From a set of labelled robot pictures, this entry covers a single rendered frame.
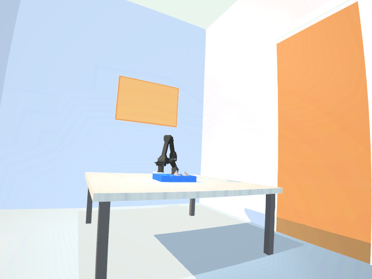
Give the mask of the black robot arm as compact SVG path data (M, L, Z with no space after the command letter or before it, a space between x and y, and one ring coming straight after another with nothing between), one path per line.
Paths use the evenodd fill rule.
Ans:
M156 162L156 166L158 166L157 172L164 172L164 166L166 166L166 163L167 163L166 154L167 154L168 146L170 147L168 163L171 165L172 168L176 166L175 162L177 161L177 154L174 150L173 137L171 135L164 135L164 146L162 149L162 153Z

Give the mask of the blue flat deck panel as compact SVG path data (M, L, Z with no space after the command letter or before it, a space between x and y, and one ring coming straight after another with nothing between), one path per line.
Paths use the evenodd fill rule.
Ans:
M183 174L179 174L176 171L174 174L155 174L153 173L152 179L155 179L160 182L196 182L196 176L191 176L183 172Z

